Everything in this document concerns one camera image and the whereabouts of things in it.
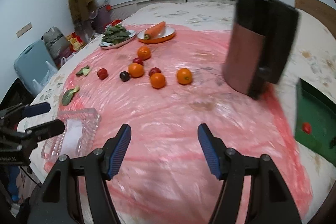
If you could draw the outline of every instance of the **black cable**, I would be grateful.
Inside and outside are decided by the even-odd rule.
[[[41,188],[41,186],[35,180],[33,180],[30,175],[28,175],[28,173],[22,168],[22,166],[20,166],[20,169],[27,175],[28,178],[31,179],[32,182],[34,182],[38,187]]]

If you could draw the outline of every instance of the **green tray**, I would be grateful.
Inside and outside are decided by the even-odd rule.
[[[295,139],[336,166],[336,146],[330,148],[336,136],[336,105],[302,79],[296,85],[296,96]],[[310,123],[310,134],[301,130],[304,122]]]

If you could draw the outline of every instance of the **orange plate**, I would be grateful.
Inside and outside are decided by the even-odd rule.
[[[145,44],[158,44],[172,39],[176,35],[176,31],[172,27],[165,27],[165,31],[162,33],[161,37],[155,39],[143,39],[146,30],[139,32],[138,39],[140,42]]]

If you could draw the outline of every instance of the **pink plastic sheet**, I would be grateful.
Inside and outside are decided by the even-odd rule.
[[[208,223],[222,182],[211,175],[197,139],[197,127],[204,122],[227,147],[243,155],[269,154],[303,217],[312,199],[311,185],[272,90],[254,101],[225,83],[221,65],[230,32],[173,27],[177,30],[173,40],[149,45],[152,57],[144,62],[143,77],[125,83],[119,79],[143,46],[133,40],[119,49],[98,48],[78,64],[64,86],[66,91],[79,85],[80,91],[60,110],[94,107],[102,117],[94,148],[115,136],[123,123],[132,128],[119,174],[108,182],[116,209],[148,223]],[[92,72],[75,76],[86,65]],[[162,70],[166,87],[151,87],[147,74],[152,67]],[[182,67],[193,72],[191,85],[177,83],[176,71]],[[100,68],[109,73],[103,81],[96,74]],[[237,223],[245,220],[249,181],[244,184]]]

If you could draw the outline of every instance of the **clear plastic container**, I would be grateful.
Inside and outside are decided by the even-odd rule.
[[[57,119],[64,122],[64,133],[52,137],[45,141],[41,157],[50,162],[56,162],[61,154],[62,148],[66,148],[66,153],[70,158],[83,157],[91,152],[93,141],[100,122],[100,115],[95,108],[85,108],[76,111],[61,111]],[[73,128],[68,128],[68,124],[81,124],[81,137],[76,139]]]

